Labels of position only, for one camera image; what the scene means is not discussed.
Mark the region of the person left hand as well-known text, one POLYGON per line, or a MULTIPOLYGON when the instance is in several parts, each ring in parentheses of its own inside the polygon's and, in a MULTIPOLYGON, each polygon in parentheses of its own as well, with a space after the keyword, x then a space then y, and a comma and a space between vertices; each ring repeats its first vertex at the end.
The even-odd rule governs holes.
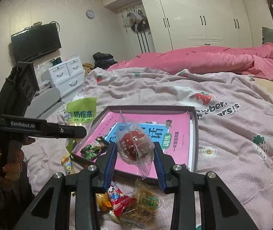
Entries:
POLYGON ((11 141, 9 144, 8 154, 3 154, 0 148, 0 159, 4 156, 7 160, 9 155, 9 162, 2 165, 2 174, 0 176, 0 185, 6 187, 10 186, 14 181, 18 181, 20 173, 22 172, 25 154, 21 149, 23 145, 30 145, 36 141, 35 138, 26 137, 24 142, 11 141))

